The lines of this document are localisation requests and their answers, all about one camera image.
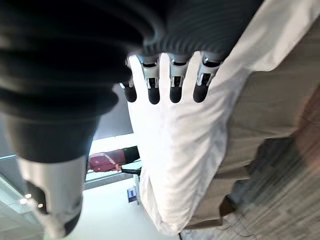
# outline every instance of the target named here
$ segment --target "robotic hand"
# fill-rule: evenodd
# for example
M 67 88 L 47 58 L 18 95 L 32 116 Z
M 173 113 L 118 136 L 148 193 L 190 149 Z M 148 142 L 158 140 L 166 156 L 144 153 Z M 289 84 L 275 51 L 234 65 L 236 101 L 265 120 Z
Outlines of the robotic hand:
M 118 100 L 113 84 L 122 83 L 129 102 L 139 97 L 126 58 L 138 55 L 152 104 L 159 84 L 170 84 L 178 103 L 189 59 L 202 51 L 193 95 L 202 102 L 262 2 L 0 2 L 0 110 L 25 197 L 51 237 L 68 235 L 78 222 L 91 142 L 100 116 Z M 160 82 L 160 53 L 170 54 L 170 82 Z

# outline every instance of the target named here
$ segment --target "red bag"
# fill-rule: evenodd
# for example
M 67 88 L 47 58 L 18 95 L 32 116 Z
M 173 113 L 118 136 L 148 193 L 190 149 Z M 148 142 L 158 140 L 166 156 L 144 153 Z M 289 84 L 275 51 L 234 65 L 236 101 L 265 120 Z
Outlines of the red bag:
M 125 154 L 121 150 L 92 154 L 89 156 L 88 169 L 96 173 L 108 172 L 116 170 L 116 164 L 119 166 L 126 164 Z

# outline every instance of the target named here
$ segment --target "person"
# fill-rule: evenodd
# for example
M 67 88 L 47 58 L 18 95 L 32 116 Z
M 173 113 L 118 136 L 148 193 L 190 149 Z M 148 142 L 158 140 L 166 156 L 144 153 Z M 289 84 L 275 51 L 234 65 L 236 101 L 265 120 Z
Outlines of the person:
M 121 171 L 122 165 L 133 163 L 140 158 L 138 147 L 126 147 L 109 152 L 94 153 L 89 156 L 87 170 L 96 173 Z

